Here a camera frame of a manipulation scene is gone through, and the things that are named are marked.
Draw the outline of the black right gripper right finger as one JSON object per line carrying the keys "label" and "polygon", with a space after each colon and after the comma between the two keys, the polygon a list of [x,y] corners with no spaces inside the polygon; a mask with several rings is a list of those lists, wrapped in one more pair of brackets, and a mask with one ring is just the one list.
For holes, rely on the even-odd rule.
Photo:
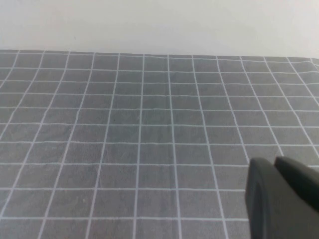
{"label": "black right gripper right finger", "polygon": [[284,156],[276,157],[274,166],[300,198],[304,201],[319,200],[318,172]]}

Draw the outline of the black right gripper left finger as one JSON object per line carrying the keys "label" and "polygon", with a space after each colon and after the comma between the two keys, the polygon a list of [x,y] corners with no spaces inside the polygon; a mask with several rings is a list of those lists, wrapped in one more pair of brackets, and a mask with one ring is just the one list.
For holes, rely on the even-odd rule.
{"label": "black right gripper left finger", "polygon": [[317,239],[319,201],[304,201],[263,158],[249,164],[245,204],[253,239]]}

